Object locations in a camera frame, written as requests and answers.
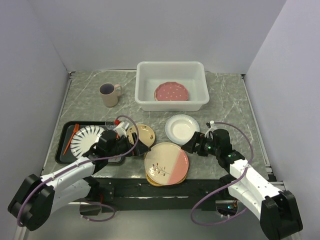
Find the beige and pink plate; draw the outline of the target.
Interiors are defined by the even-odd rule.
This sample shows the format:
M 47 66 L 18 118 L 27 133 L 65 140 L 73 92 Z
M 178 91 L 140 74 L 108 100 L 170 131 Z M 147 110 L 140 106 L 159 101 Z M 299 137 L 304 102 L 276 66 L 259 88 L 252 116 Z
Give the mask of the beige and pink plate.
M 180 146 L 163 142 L 154 145 L 144 157 L 147 178 L 159 186 L 183 182 L 189 170 L 189 159 Z

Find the pink polka dot plate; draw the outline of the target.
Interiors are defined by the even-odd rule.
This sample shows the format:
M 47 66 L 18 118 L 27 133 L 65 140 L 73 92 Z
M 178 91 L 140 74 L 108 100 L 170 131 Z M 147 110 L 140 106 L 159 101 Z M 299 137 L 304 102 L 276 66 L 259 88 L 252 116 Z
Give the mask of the pink polka dot plate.
M 162 83 L 155 91 L 158 101 L 187 101 L 189 99 L 187 88 L 175 81 Z

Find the beige and blue plate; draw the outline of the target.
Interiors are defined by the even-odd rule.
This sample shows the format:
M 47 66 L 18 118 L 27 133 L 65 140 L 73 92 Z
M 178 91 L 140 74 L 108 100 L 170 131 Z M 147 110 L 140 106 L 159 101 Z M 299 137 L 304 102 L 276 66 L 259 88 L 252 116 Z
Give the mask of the beige and blue plate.
M 158 99 L 157 99 L 157 91 L 156 90 L 154 91 L 154 100 L 158 101 Z

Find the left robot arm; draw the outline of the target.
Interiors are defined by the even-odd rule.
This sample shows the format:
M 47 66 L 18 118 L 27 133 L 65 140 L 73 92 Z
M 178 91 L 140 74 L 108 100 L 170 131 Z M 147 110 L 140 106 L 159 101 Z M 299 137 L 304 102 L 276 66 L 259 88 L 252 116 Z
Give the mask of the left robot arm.
M 93 174 L 103 169 L 110 159 L 141 156 L 151 149 L 137 133 L 133 143 L 113 130 L 102 133 L 96 143 L 73 163 L 47 175 L 31 174 L 24 179 L 8 206 L 8 212 L 20 227 L 34 231 L 56 210 L 75 201 L 95 201 L 102 195 L 100 183 Z

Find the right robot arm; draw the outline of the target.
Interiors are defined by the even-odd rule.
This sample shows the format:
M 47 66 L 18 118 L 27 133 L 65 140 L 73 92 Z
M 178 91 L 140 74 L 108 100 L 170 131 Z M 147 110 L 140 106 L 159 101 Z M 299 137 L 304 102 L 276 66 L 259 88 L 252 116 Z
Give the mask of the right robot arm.
M 207 157 L 213 155 L 218 164 L 228 172 L 218 189 L 197 202 L 195 209 L 204 201 L 219 193 L 224 199 L 235 198 L 259 220 L 260 227 L 269 240 L 282 240 L 303 230 L 295 196 L 288 190 L 280 190 L 262 177 L 251 161 L 233 149 L 229 132 L 216 129 L 211 137 L 195 132 L 182 150 Z

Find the white plastic bin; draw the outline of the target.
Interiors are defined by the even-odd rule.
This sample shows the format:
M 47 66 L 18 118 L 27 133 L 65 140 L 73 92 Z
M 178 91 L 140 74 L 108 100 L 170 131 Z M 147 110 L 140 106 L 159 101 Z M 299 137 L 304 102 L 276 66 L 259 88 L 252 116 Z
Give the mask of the white plastic bin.
M 188 90 L 187 101 L 155 101 L 156 88 L 177 82 Z M 198 111 L 210 100 L 205 69 L 196 61 L 143 61 L 137 65 L 135 102 L 144 110 Z

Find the small beige floral plate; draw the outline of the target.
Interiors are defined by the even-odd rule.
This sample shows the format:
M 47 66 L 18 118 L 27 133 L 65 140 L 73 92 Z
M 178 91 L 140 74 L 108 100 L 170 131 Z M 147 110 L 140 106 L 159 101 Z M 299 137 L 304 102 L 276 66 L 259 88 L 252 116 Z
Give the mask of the small beige floral plate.
M 151 147 L 154 144 L 156 139 L 156 135 L 153 129 L 150 126 L 145 124 L 137 124 L 137 127 L 138 127 L 138 133 L 139 133 L 139 140 L 146 146 Z M 136 132 L 137 131 L 134 126 L 129 127 L 128 130 L 126 131 L 128 140 L 132 145 L 134 144 L 132 133 L 136 133 Z

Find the white ceramic bowl plate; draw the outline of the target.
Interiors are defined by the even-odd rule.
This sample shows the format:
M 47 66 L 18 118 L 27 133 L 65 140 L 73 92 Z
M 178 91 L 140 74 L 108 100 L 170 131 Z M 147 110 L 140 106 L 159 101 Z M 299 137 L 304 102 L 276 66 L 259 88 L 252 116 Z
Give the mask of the white ceramic bowl plate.
M 200 131 L 198 122 L 186 114 L 176 114 L 168 119 L 165 124 L 165 133 L 167 137 L 178 145 L 184 145 L 194 135 Z

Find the woven bamboo plate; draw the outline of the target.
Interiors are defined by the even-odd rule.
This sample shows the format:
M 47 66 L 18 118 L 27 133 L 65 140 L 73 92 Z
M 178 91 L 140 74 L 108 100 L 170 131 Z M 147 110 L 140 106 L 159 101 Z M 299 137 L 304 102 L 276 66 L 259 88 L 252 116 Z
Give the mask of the woven bamboo plate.
M 155 186 L 155 187 L 165 187 L 165 185 L 163 184 L 159 184 L 155 181 L 153 181 L 147 173 L 145 173 L 145 177 L 146 177 L 146 180 L 152 185 L 152 186 Z M 185 181 L 187 178 L 187 174 L 183 177 L 183 179 L 181 179 L 180 181 L 176 182 L 175 184 L 178 185 L 178 184 L 181 184 L 183 181 Z

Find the clear small glass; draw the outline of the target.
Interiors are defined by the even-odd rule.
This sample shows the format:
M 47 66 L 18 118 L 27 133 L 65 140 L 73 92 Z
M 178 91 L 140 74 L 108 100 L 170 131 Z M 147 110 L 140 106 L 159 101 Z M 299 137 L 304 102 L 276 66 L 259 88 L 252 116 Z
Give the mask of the clear small glass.
M 115 122 L 113 120 L 107 120 L 105 122 L 105 129 L 106 130 L 114 130 L 116 126 L 117 125 L 115 124 Z

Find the white blue striped plate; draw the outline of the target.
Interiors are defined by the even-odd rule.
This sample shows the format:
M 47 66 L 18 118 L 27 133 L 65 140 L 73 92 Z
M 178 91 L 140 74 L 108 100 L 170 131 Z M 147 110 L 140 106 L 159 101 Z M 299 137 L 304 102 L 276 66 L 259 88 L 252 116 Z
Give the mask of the white blue striped plate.
M 104 131 L 105 129 L 98 125 L 87 125 L 79 129 L 70 142 L 69 149 L 72 155 L 76 159 L 80 158 L 93 144 L 98 142 Z

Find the beige ceramic mug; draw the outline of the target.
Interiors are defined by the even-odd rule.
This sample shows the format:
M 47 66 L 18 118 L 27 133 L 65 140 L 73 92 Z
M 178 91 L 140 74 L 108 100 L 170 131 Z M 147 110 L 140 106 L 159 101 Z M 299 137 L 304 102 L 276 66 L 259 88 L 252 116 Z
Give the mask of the beige ceramic mug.
M 120 84 L 105 83 L 100 86 L 99 93 L 103 104 L 108 107 L 114 107 L 119 102 L 119 97 L 123 93 L 123 88 Z

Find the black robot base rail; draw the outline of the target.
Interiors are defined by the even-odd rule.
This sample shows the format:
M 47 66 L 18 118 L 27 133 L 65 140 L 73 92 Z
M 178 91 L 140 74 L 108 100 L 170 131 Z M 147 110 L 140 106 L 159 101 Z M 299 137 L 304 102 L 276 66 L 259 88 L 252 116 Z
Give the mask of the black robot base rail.
M 84 179 L 92 189 L 88 200 L 117 211 L 190 210 L 203 197 L 226 185 L 226 176 L 217 179 L 186 179 L 168 186 L 153 186 L 145 178 Z

